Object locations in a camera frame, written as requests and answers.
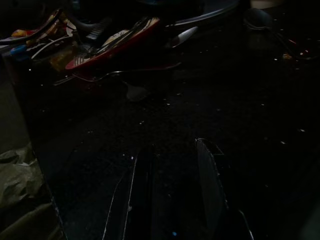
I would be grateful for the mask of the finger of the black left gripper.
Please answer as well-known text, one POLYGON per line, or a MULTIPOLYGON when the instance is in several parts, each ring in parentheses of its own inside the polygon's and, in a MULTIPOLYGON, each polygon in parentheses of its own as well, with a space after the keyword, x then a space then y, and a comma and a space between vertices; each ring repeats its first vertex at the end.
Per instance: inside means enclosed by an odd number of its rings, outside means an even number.
POLYGON ((111 25, 111 23, 112 19, 109 17, 92 24, 81 22, 78 19, 74 21, 74 25, 78 30, 88 33, 87 38, 89 39, 97 39, 111 25))

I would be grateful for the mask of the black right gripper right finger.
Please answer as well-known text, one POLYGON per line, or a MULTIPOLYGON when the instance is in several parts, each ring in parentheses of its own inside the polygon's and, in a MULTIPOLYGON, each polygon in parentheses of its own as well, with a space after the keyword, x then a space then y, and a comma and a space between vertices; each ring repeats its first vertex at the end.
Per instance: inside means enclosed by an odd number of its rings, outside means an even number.
POLYGON ((227 197, 222 167, 224 154, 204 138, 195 140, 207 237, 210 240, 253 240, 246 215, 227 197))

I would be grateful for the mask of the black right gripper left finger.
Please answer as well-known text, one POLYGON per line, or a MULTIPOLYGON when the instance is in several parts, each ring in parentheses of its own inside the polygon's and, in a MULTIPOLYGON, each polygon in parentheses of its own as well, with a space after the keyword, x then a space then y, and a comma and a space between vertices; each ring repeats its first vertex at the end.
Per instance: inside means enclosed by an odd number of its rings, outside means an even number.
POLYGON ((150 240, 153 231, 154 146, 142 148, 117 183, 110 202, 105 240, 150 240))

